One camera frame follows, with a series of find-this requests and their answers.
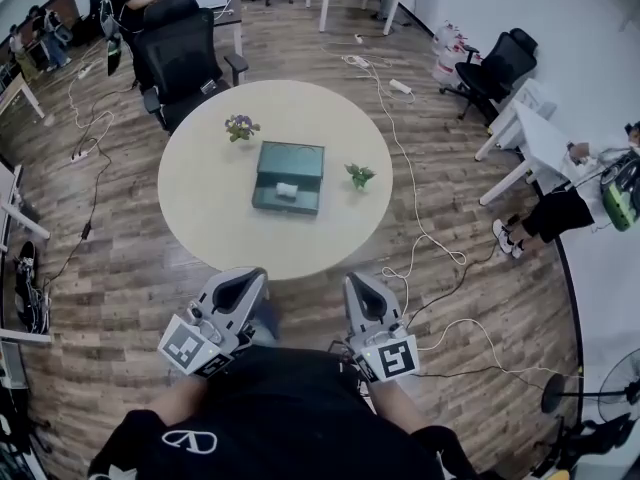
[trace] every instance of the green plant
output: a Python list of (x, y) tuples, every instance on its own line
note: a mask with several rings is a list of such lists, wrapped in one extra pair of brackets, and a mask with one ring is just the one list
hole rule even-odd
[(235, 142), (238, 139), (249, 140), (254, 131), (260, 131), (260, 125), (251, 121), (249, 116), (231, 116), (224, 122), (229, 132), (229, 140)]
[(351, 174), (351, 181), (353, 181), (353, 186), (356, 188), (364, 188), (367, 181), (376, 175), (368, 167), (358, 167), (356, 164), (345, 165), (344, 167)]

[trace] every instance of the person wearing white shirt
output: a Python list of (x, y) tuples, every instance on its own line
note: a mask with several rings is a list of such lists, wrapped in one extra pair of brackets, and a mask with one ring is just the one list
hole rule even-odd
[(592, 224), (601, 229), (611, 224), (602, 203), (600, 174), (631, 148), (638, 147), (640, 121), (628, 130), (626, 138), (612, 136), (598, 145), (581, 142), (571, 146), (568, 155), (575, 162), (585, 163), (588, 174), (569, 190), (543, 196), (519, 223), (505, 225), (497, 219), (493, 223), (493, 234), (500, 248), (517, 259), (524, 251), (548, 244), (569, 229)]
[(12, 25), (9, 29), (9, 49), (13, 52), (16, 62), (20, 65), (25, 82), (29, 83), (40, 76), (40, 73), (31, 63), (22, 45), (22, 34), (18, 32), (17, 25)]

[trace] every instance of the white sneaker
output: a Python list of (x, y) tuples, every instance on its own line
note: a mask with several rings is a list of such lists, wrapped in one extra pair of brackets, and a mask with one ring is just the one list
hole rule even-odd
[(513, 256), (515, 259), (518, 259), (520, 256), (522, 256), (523, 253), (524, 249), (520, 247), (520, 244), (514, 245), (513, 249), (511, 250), (511, 256)]
[(502, 249), (502, 252), (504, 252), (505, 254), (510, 254), (513, 250), (513, 244), (509, 243), (509, 232), (502, 225), (502, 221), (500, 219), (494, 221), (492, 229), (494, 236), (500, 244), (500, 249)]

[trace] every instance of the teal box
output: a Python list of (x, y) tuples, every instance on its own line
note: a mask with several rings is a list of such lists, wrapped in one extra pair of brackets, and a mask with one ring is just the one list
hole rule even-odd
[[(251, 204), (254, 208), (317, 215), (324, 176), (324, 148), (286, 142), (262, 143), (258, 176)], [(279, 196), (276, 185), (298, 187), (296, 197)]]

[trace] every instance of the wooden floor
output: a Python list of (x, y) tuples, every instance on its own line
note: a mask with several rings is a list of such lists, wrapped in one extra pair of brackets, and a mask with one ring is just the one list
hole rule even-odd
[[(251, 66), (247, 80), (302, 80), (346, 96), (380, 128), (394, 167), (388, 211), (363, 247), (327, 272), (272, 284), (287, 346), (326, 348), (331, 339), (344, 336), (341, 279), (349, 270), (388, 281), (404, 302), (402, 282), (382, 278), (380, 270), (388, 265), (405, 273), (419, 235), (409, 170), (393, 142), (375, 84), (359, 79), (361, 72), (328, 55), (323, 47), (332, 53), (386, 57), (393, 66), (379, 69), (381, 78), (395, 78), (413, 88), (413, 105), (386, 104), (413, 162), (422, 223), (437, 240), (464, 251), (469, 261), (486, 258), (494, 245), (492, 220), (536, 201), (533, 189), (520, 182), (490, 206), (478, 205), (478, 198), (518, 160), (494, 152), (481, 163), (474, 161), (475, 151), (486, 139), (482, 119), (471, 111), (466, 121), (458, 122), (462, 102), (438, 93), (429, 74), (434, 63), (430, 38), (423, 30), (396, 26), (395, 33), (379, 37), (382, 25), (369, 19), (375, 0), (370, 1), (369, 11), (359, 9), (359, 0), (331, 3), (324, 34), (317, 30), (320, 0), (313, 0), (311, 9), (305, 9), (304, 0), (293, 5), (274, 0), (269, 8), (263, 1), (246, 2), (243, 11), (244, 53)], [(352, 45), (355, 33), (378, 37)], [(232, 34), (221, 29), (215, 34), (217, 57), (222, 60), (232, 51)], [(44, 75), (35, 84), (45, 113), (55, 116), (52, 127), (37, 121), (24, 103), (16, 105), (12, 115), (5, 114), (0, 124), (0, 151), (24, 166), (22, 193), (52, 232), (49, 243), (41, 244), (45, 250), (40, 279), (55, 274), (76, 245), (91, 209), (95, 177), (106, 162), (97, 154), (77, 164), (69, 162), (81, 132), (73, 124), (67, 89), (81, 55), (72, 52), (71, 66)], [(98, 58), (106, 58), (103, 45), (89, 56)], [(96, 66), (73, 87), (80, 122), (89, 120), (91, 104), (98, 97), (131, 82), (126, 57), (112, 78), (106, 77), (104, 65)], [(116, 120), (101, 145), (113, 165), (100, 182), (89, 240), (53, 283), (54, 343), (22, 348), (32, 417), (51, 423), (51, 429), (41, 434), (53, 453), (41, 457), (51, 475), (61, 479), (83, 477), (125, 413), (148, 402), (176, 377), (155, 348), (172, 313), (182, 310), (214, 272), (179, 245), (162, 217), (156, 177), (168, 137), (145, 113), (138, 91), (109, 96), (96, 106), (97, 112), (106, 109), (115, 113)], [(91, 135), (103, 130), (104, 121), (92, 128)], [(23, 236), (12, 234), (12, 252)], [(452, 289), (462, 272), (443, 251), (423, 240), (409, 280), (408, 314)], [(13, 311), (10, 278), (8, 272), (7, 313)], [(528, 261), (514, 261), (496, 251), (488, 262), (472, 267), (455, 295), (416, 318), (413, 329), (420, 346), (434, 345), (444, 328), (460, 318), (474, 318), (485, 326), (508, 369), (543, 365), (577, 373), (569, 297), (554, 247)], [(430, 374), (495, 364), (484, 334), (468, 322), (453, 327), (438, 349), (422, 353), (421, 361), (423, 373)], [(529, 371), (522, 377), (544, 385), (549, 375)], [(498, 465), (508, 479), (524, 476), (539, 456), (533, 444), (555, 425), (553, 416), (539, 411), (537, 388), (498, 370), (447, 379), (411, 378), (406, 388), (434, 424), (458, 432), (478, 468)], [(565, 405), (561, 412), (573, 416), (575, 406)]]

